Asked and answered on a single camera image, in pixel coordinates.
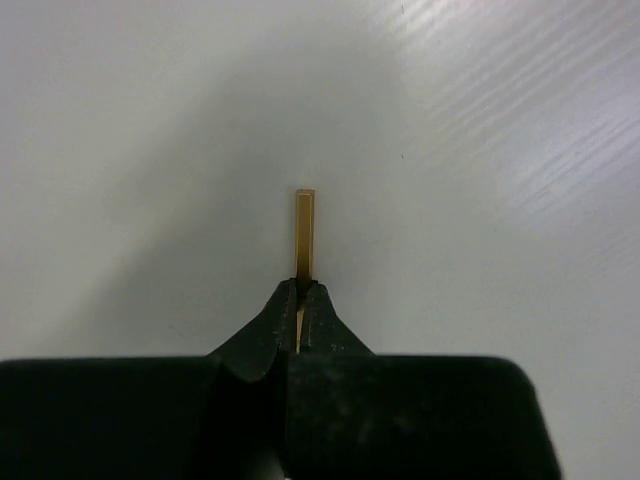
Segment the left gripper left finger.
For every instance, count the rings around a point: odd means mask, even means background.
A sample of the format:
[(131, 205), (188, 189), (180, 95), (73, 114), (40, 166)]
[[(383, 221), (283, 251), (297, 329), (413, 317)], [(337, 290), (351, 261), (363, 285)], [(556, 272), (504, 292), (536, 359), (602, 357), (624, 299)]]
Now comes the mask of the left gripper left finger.
[(1, 365), (5, 479), (280, 479), (277, 359), (296, 287), (195, 356), (41, 358)]

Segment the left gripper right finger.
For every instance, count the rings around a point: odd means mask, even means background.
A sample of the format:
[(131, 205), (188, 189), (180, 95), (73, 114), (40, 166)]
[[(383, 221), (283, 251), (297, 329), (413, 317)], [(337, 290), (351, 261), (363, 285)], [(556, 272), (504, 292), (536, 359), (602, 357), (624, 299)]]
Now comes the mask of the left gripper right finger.
[(294, 479), (558, 479), (526, 373), (504, 358), (376, 355), (307, 294), (287, 362), (287, 471)]

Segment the gold makeup pencil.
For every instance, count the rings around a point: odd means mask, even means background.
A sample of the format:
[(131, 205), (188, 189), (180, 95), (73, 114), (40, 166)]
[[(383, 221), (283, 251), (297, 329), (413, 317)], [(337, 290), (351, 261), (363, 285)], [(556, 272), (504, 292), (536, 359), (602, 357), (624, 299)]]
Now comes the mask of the gold makeup pencil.
[(295, 280), (297, 292), (295, 350), (301, 351), (305, 301), (313, 280), (315, 191), (295, 195)]

